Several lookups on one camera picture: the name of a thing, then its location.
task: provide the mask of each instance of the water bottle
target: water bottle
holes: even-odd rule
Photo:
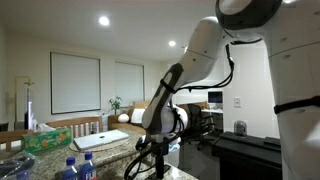
[[[4,179],[5,180],[29,180],[29,170],[19,171],[17,174],[10,175]]]
[[[84,159],[84,163],[80,166],[80,180],[97,180],[97,171],[91,161],[92,152],[86,152]]]
[[[68,157],[66,160],[67,166],[62,173],[62,180],[78,180],[78,172],[74,167],[76,160],[74,157]]]

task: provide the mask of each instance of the black cabinet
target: black cabinet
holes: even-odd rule
[[[225,132],[212,145],[221,180],[281,180],[280,140]]]

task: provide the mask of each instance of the window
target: window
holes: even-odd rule
[[[116,95],[122,99],[121,107],[132,106],[134,101],[144,101],[143,65],[116,62]]]
[[[100,60],[51,53],[51,114],[100,110]]]

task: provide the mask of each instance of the potted plant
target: potted plant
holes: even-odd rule
[[[120,109],[122,99],[119,96],[116,96],[115,99],[110,99],[109,103],[111,104],[111,110],[114,110],[114,114],[117,114],[117,110]]]

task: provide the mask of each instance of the plastic bag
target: plastic bag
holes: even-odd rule
[[[21,151],[9,159],[0,160],[0,180],[29,179],[30,169],[38,162],[36,156],[26,151]]]

